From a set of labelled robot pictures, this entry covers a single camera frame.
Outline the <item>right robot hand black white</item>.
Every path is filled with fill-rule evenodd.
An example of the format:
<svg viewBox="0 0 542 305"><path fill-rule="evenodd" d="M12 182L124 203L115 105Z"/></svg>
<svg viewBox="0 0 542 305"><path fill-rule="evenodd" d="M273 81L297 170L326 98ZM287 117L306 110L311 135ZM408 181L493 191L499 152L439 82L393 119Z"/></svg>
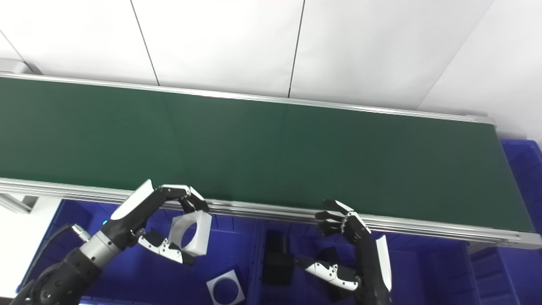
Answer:
<svg viewBox="0 0 542 305"><path fill-rule="evenodd" d="M324 237L342 235L354 247L356 267L300 255L296 265L332 286L349 291L358 305L390 305L392 272L387 238L374 238L372 230L350 206L323 200L326 208L314 214Z"/></svg>

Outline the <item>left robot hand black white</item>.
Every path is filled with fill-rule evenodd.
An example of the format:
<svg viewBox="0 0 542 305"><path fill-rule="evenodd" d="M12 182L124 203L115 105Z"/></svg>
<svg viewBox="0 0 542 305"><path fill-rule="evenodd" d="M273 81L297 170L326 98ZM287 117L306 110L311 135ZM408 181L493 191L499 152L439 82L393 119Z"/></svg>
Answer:
<svg viewBox="0 0 542 305"><path fill-rule="evenodd" d="M107 248L108 264L120 252L143 241L147 249L180 264L192 265L195 258L180 248L180 243L169 241L156 230L145 232L147 220L166 202L181 204L185 215L209 212L207 201L191 186L161 185L156 189L151 180L139 186L100 228L100 238Z"/></svg>

